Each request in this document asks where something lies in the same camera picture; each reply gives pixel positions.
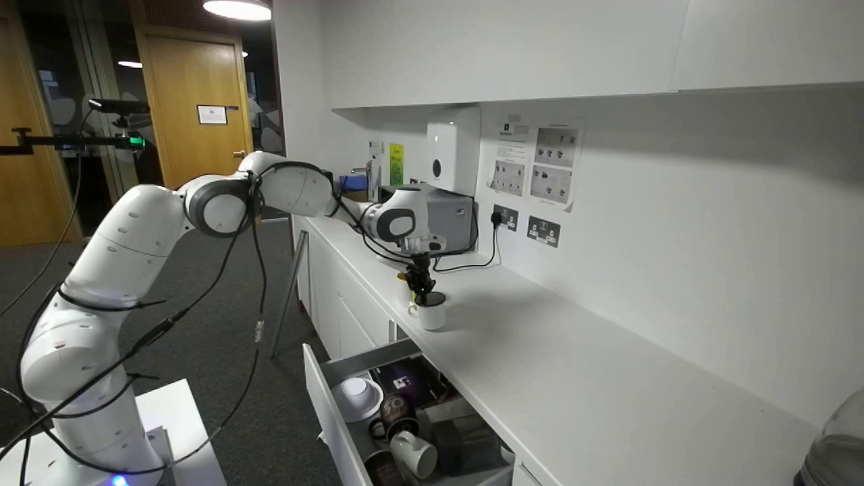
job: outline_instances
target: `robotic arm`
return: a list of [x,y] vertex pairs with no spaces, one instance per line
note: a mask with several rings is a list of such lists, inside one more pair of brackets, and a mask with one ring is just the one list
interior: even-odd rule
[[[37,318],[22,356],[26,398],[59,408],[68,398],[118,361],[118,329],[157,280],[176,242],[191,233],[233,237],[259,209],[298,217],[336,217],[345,209],[368,234],[398,242],[407,265],[407,287],[425,300],[430,277],[430,217],[425,190],[398,192],[363,221],[357,205],[336,196],[330,172],[276,153],[249,153],[233,176],[203,176],[171,192],[164,186],[130,190],[105,217],[75,267]],[[117,368],[82,398],[62,406],[55,431],[75,456],[110,470],[152,470],[161,464]],[[130,475],[132,486],[155,486],[155,475]],[[62,460],[44,470],[44,484],[105,484],[105,473]]]

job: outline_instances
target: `ceiling light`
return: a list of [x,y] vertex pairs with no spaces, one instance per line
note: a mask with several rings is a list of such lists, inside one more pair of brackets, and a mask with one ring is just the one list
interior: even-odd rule
[[118,65],[118,67],[130,67],[130,71],[141,71],[141,67],[143,67],[143,65],[134,61],[134,60],[118,60],[117,65]]
[[206,0],[206,10],[238,21],[271,21],[271,5],[265,0]]

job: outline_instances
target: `upper cabinet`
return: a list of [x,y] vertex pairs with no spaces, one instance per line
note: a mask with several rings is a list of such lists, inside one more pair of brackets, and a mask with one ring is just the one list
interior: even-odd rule
[[332,107],[676,90],[687,0],[323,0]]
[[862,0],[691,0],[680,90],[864,82]]

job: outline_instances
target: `door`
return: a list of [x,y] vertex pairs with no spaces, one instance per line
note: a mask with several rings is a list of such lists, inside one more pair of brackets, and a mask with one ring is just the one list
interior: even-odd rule
[[139,49],[164,186],[236,172],[240,156],[251,151],[240,43],[143,28]]
[[[14,126],[48,134],[31,49],[16,10],[0,0],[0,144],[14,146]],[[55,149],[0,156],[0,248],[79,237],[70,192]]]

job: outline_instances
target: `open drawer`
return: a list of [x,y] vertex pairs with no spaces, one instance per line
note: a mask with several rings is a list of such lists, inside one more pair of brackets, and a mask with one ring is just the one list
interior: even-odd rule
[[[413,356],[421,356],[419,346],[411,341],[398,341],[383,349],[373,349],[340,361],[322,364],[313,349],[303,346],[306,388],[322,423],[322,441],[328,443],[330,456],[337,466],[337,475],[345,486],[373,486],[364,460],[387,449],[387,443],[376,443],[368,431],[376,415],[369,415],[368,422],[350,422],[350,423],[344,419],[344,410],[337,408],[332,387],[344,384],[350,375],[373,372]],[[503,460],[499,464],[471,466],[471,473],[448,466],[448,473],[436,473],[430,481],[419,481],[407,470],[403,470],[403,477],[406,484],[430,484],[430,486],[510,486],[514,470]]]

